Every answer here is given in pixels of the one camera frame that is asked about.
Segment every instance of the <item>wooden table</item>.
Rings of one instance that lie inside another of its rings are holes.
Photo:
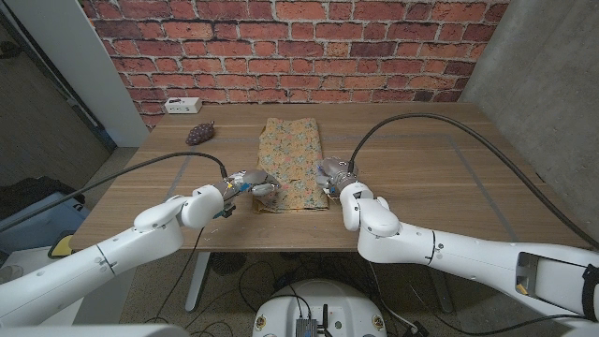
[[[381,120],[406,112],[436,112],[466,123],[503,150],[562,210],[565,206],[532,167],[472,104],[205,106],[200,114],[167,115],[129,165],[189,151],[189,130],[215,121],[214,139],[194,151],[220,158],[230,173],[253,169],[258,136],[267,118],[318,121],[324,156],[349,158],[361,137]],[[520,180],[475,139],[452,125],[408,119],[382,127],[360,151],[359,178],[407,223],[486,240],[589,245],[560,223]],[[172,195],[221,179],[218,167],[198,157],[177,157],[141,168],[112,184],[71,241],[74,249],[101,242],[132,226],[143,210]],[[236,199],[233,216],[210,222],[198,249],[234,251],[355,251],[357,232],[343,226],[341,206],[286,214],[255,214],[251,196]],[[197,232],[185,229],[183,248]]]

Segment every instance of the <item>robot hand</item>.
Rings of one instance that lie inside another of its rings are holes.
[[[271,198],[274,196],[279,182],[263,169],[243,170],[231,174],[223,181],[213,185],[223,196],[225,207],[219,216],[225,218],[231,216],[235,205],[233,204],[234,197],[241,193],[251,193],[258,198]],[[196,196],[199,189],[195,190],[193,195]]]
[[[346,186],[358,181],[358,167],[354,166],[353,172],[347,169],[347,163],[338,157],[323,159],[318,166],[316,183],[329,197],[338,198]]]

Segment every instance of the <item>table leg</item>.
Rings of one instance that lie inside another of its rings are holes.
[[[446,314],[452,313],[453,302],[449,296],[445,274],[433,268],[429,268],[429,274],[431,275],[432,284],[434,285],[441,310]]]
[[[196,267],[194,268],[194,275],[191,278],[187,300],[185,301],[185,311],[187,313],[193,313],[197,308],[202,284],[204,283],[204,279],[208,276],[209,259],[210,252],[197,253]]]

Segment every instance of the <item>white power strip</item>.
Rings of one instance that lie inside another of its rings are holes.
[[[172,97],[165,103],[168,113],[198,113],[202,101],[197,97]]]

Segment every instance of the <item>patterned fabric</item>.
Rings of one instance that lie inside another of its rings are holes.
[[[259,212],[323,210],[329,201],[316,185],[322,149],[314,118],[284,121],[269,118],[258,150],[258,168],[274,176],[281,188],[269,201],[255,200]]]

